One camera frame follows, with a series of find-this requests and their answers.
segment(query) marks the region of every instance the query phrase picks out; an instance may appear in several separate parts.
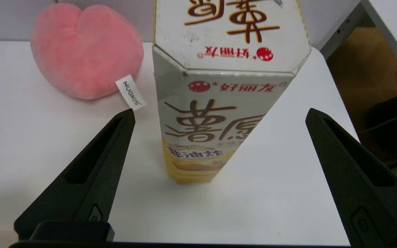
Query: hugkis label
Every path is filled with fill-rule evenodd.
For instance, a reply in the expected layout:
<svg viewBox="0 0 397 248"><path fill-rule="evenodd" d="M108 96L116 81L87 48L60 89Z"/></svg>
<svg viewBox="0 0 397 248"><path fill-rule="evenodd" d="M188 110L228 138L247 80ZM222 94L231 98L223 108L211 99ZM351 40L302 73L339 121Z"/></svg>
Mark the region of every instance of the hugkis label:
<svg viewBox="0 0 397 248"><path fill-rule="evenodd" d="M139 108L145 107L146 102L143 100L143 97L139 94L139 90L134 83L133 77L128 75L123 77L116 82L117 87L119 88L120 94L122 94L123 98L126 100L126 103L133 109L138 110Z"/></svg>

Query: heart-shaped pillow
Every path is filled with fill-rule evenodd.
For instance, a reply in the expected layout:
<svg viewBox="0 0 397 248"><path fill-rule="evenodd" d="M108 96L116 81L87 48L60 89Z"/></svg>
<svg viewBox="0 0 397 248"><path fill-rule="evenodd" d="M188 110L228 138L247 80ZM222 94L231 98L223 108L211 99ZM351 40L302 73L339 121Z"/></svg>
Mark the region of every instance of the heart-shaped pillow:
<svg viewBox="0 0 397 248"><path fill-rule="evenodd" d="M38 16L30 46L46 80L79 99L117 91L115 81L135 75L143 60L133 25L103 5L85 11L68 3L47 7Z"/></svg>

